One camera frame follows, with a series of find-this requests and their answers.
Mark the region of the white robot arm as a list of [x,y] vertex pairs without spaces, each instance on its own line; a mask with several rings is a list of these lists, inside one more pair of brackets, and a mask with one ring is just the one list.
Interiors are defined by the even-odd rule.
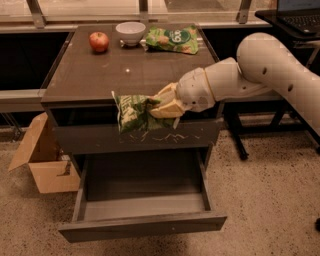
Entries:
[[320,76],[304,67],[275,37],[254,33],[238,46],[237,56],[184,74],[154,96],[155,118],[179,118],[201,112],[225,99],[260,96],[284,98],[320,134]]

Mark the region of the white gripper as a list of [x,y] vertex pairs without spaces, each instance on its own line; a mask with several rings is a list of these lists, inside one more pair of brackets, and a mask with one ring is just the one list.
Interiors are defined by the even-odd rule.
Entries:
[[183,75],[178,85],[170,83],[149,99],[154,104],[165,104],[149,111],[158,119],[181,117],[185,110],[183,104],[176,100],[176,87],[178,98],[187,110],[202,112],[215,105],[214,96],[203,68],[196,68]]

